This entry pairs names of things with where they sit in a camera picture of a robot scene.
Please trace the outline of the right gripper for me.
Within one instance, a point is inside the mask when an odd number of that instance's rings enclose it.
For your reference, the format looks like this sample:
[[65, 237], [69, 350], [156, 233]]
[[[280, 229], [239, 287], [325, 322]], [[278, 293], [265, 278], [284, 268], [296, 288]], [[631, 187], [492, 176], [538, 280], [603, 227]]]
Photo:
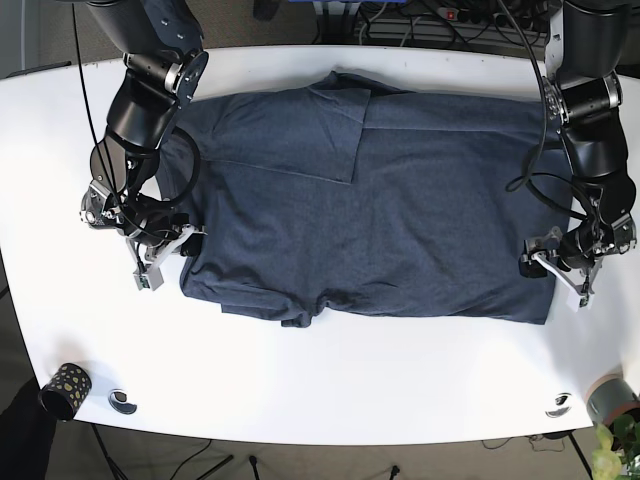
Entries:
[[155, 291], [161, 287], [164, 284], [161, 271], [163, 263], [171, 255], [197, 257], [201, 253], [205, 236], [204, 226], [184, 224], [179, 231], [167, 230], [164, 238], [145, 247], [144, 254], [140, 251], [143, 243], [129, 238], [128, 251], [134, 260], [133, 278], [138, 290]]

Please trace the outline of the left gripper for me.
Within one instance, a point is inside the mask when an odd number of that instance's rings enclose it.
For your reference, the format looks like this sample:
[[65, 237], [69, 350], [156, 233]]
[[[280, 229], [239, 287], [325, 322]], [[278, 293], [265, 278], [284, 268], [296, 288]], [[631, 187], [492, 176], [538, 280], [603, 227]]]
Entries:
[[595, 296], [593, 286], [602, 258], [584, 253], [563, 238], [561, 230], [524, 241], [519, 273], [528, 279], [553, 275], [569, 291], [567, 304], [574, 311], [590, 308]]

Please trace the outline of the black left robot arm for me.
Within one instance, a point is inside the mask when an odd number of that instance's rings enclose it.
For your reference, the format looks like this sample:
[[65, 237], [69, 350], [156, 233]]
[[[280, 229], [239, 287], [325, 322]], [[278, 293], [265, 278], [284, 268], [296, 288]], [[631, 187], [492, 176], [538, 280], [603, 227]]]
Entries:
[[[528, 278], [553, 274], [569, 291], [575, 309], [591, 305], [593, 284], [605, 257], [632, 250], [636, 185], [628, 173], [628, 146], [620, 119], [622, 86], [616, 67], [636, 1], [551, 1], [545, 64], [533, 67], [543, 120], [559, 121], [557, 139], [541, 138], [522, 161], [520, 176], [505, 189], [526, 188], [546, 206], [578, 220], [562, 232], [525, 240], [520, 272]], [[567, 183], [579, 212], [547, 197], [532, 180], [543, 152], [564, 151]]]

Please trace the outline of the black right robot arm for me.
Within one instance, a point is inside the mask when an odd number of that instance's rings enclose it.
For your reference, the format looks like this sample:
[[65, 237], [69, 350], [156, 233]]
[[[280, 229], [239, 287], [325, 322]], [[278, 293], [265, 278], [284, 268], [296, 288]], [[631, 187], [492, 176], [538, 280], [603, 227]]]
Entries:
[[[138, 289], [155, 290], [163, 283], [161, 265], [167, 258], [195, 256], [202, 245], [203, 228], [177, 210], [201, 167], [194, 139], [177, 121], [208, 62], [203, 32], [184, 1], [89, 1], [86, 6], [122, 52], [126, 71], [104, 136], [94, 140], [92, 181], [80, 217], [92, 229], [123, 236], [136, 263]], [[161, 147], [172, 137], [190, 150], [192, 173], [182, 192], [156, 200], [141, 189], [156, 175]]]

